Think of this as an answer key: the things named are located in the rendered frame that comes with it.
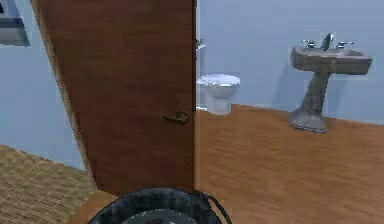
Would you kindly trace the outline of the white toilet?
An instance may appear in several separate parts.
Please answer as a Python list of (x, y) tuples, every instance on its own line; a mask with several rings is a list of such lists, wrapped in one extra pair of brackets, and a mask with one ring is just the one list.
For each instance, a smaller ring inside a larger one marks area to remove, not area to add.
[(196, 40), (196, 109), (214, 115), (231, 112), (232, 98), (240, 87), (240, 78), (230, 74), (203, 72), (203, 39)]

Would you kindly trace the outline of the grey framed wall picture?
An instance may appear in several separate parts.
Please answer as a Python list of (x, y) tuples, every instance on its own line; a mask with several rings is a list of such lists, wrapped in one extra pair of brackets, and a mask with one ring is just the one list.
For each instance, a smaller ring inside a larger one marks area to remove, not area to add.
[(0, 0), (0, 45), (30, 46), (15, 0)]

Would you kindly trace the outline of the brown pedestal sink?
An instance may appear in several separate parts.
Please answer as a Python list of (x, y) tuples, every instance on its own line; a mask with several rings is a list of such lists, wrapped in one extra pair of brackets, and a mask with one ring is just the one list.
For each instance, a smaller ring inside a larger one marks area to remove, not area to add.
[(327, 86), (332, 74), (367, 75), (373, 58), (358, 49), (346, 49), (352, 41), (340, 41), (334, 48), (334, 34), (328, 33), (320, 46), (314, 40), (305, 40), (306, 46), (294, 46), (291, 50), (292, 66), (300, 71), (312, 72), (301, 105), (290, 113), (289, 124), (299, 130), (326, 133), (322, 115)]

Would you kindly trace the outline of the brown wooden room door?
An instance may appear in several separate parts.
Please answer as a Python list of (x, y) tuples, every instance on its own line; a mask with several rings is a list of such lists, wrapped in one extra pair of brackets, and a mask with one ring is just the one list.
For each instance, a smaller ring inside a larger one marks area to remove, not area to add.
[(192, 190), (196, 0), (30, 3), (95, 187)]

